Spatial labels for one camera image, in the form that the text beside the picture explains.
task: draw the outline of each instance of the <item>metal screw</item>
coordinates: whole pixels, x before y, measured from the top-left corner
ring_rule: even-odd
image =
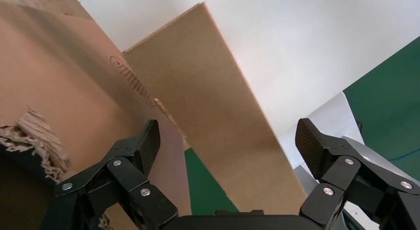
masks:
[[[324,191],[325,194],[327,195],[333,195],[334,191],[328,187],[325,187],[324,189],[322,189]]]
[[[354,164],[354,161],[352,161],[350,159],[346,159],[346,163],[349,164],[349,165],[353,165]]]
[[[121,161],[120,160],[116,160],[116,161],[114,161],[114,166],[119,166],[120,164],[121,164]]]
[[[405,181],[402,181],[401,185],[404,186],[404,188],[406,188],[406,189],[412,189],[413,188],[413,186],[410,183],[407,183]]]
[[[63,189],[63,190],[68,190],[68,189],[71,189],[72,188],[72,186],[73,186],[73,184],[72,183],[65,183],[61,188]]]
[[[147,188],[142,189],[142,190],[140,191],[140,194],[141,194],[142,196],[148,196],[148,195],[150,194],[150,190],[149,190],[149,189],[147,189]]]

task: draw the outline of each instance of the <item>cardboard box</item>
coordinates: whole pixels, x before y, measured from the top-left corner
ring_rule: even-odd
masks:
[[[95,22],[0,2],[0,31],[0,125],[15,123],[30,105],[79,172],[157,119],[161,147],[149,178],[180,215],[191,214],[182,138],[153,98],[127,84],[130,68]],[[115,229],[136,229],[121,208],[110,216]]]
[[[123,57],[240,211],[298,214],[306,195],[204,4]]]

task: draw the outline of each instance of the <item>green wall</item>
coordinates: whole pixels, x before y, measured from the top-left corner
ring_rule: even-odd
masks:
[[[193,215],[213,215],[216,210],[238,212],[193,149],[185,151],[185,162]]]
[[[420,180],[420,38],[344,93],[365,144]]]

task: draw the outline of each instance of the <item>blue cable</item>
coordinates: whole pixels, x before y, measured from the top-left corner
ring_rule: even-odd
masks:
[[[409,157],[409,156],[412,156],[414,153],[419,152],[419,151],[420,151],[420,149],[417,149],[417,150],[414,150],[414,151],[412,151],[412,152],[409,152],[409,153],[407,153],[407,154],[405,154],[405,155],[403,155],[403,156],[401,156],[401,157],[397,157],[397,158],[394,158],[394,159],[390,159],[390,160],[388,160],[388,161],[389,161],[389,162],[399,161],[399,160],[401,160],[401,159],[404,159],[404,158],[407,158],[407,157]]]

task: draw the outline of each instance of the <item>torn cardboard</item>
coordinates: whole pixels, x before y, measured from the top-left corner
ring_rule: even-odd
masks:
[[[123,57],[240,211],[298,213],[306,195],[204,4]]]
[[[56,150],[50,148],[51,145],[45,138],[40,140],[23,131],[21,128],[22,123],[27,126],[42,125],[44,124],[43,120],[36,119],[32,123],[27,123],[21,118],[17,123],[17,125],[0,127],[0,144],[5,146],[8,152],[27,152],[33,150],[32,155],[39,155],[41,157],[41,166],[45,171],[45,177],[51,178],[56,183],[63,181],[65,179],[64,173],[68,171],[70,161],[68,159],[58,160],[59,156],[56,154]],[[52,132],[48,131],[38,132],[37,134],[38,136],[43,136],[44,134],[49,137],[54,136]],[[58,166],[56,163],[66,163],[66,166]]]
[[[29,104],[48,120],[79,172],[157,119],[161,146],[149,178],[180,215],[191,214],[182,137],[121,81],[111,58],[124,60],[95,22],[0,2],[0,29],[0,125],[16,123]],[[121,208],[109,214],[115,229],[135,229],[120,221]]]
[[[46,120],[35,110],[28,106],[29,111],[21,117],[16,125],[26,135],[34,137],[42,143],[50,156],[51,163],[63,169],[69,170],[70,160],[67,151],[63,148],[62,143],[57,138]]]

